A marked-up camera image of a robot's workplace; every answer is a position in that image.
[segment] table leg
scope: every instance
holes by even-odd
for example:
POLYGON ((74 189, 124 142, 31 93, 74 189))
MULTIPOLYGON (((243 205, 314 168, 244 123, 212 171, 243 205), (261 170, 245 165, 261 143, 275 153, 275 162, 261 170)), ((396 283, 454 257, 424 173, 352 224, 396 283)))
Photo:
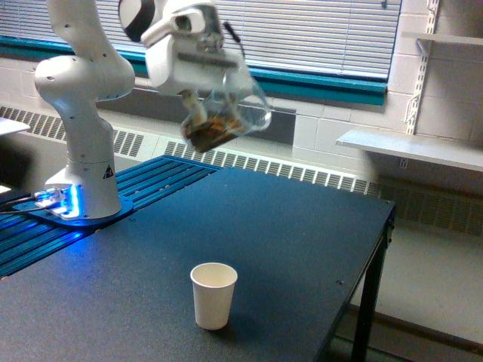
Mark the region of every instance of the table leg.
POLYGON ((384 257, 388 245, 389 228, 390 226, 383 233, 383 240, 380 242, 377 252, 365 273, 364 289, 362 291, 361 306, 359 308, 357 327, 355 329, 354 346, 352 348, 352 362, 365 361, 366 354, 368 353, 372 320, 376 310, 377 294, 379 292, 384 257))

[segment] window blinds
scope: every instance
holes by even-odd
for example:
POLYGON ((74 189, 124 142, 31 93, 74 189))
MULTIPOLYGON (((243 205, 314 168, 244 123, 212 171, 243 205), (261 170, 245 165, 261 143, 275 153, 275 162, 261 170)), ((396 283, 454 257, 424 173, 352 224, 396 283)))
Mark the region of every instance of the window blinds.
MULTIPOLYGON (((215 0, 240 35, 252 66, 386 79, 401 0, 215 0)), ((122 31, 118 0, 97 0, 104 30, 120 50, 143 51, 122 31)), ((45 0, 0 0, 0 35, 59 41, 45 0)), ((226 34, 226 47, 238 50, 226 34)))

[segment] paper cup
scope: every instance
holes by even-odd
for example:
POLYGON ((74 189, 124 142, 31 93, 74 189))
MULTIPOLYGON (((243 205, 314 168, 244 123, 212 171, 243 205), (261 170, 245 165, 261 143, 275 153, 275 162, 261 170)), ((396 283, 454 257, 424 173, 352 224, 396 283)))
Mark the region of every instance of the paper cup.
POLYGON ((206 330, 218 330, 228 323, 236 270, 218 262, 196 266, 191 271, 196 323, 206 330))

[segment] teal window frame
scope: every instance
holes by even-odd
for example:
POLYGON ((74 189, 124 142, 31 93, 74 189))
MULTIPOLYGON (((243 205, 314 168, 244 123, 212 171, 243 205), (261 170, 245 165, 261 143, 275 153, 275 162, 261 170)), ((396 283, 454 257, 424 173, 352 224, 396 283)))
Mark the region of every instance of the teal window frame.
MULTIPOLYGON (((144 54, 118 51, 129 60, 135 72, 147 73, 144 54)), ((57 55, 74 54, 67 44, 0 36, 0 55, 44 60, 57 55)), ((386 99, 385 81, 366 81, 326 75, 250 68, 251 74, 267 93, 303 99, 337 100, 382 106, 386 99)))

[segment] black table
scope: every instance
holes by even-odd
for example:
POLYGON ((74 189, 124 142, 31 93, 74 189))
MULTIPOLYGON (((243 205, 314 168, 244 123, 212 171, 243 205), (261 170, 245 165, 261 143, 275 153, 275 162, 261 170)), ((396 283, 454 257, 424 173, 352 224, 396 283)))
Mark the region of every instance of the black table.
POLYGON ((394 204, 226 169, 0 283, 0 360, 323 359, 367 271, 363 360, 394 204), (194 321, 191 268, 238 271, 229 325, 194 321))

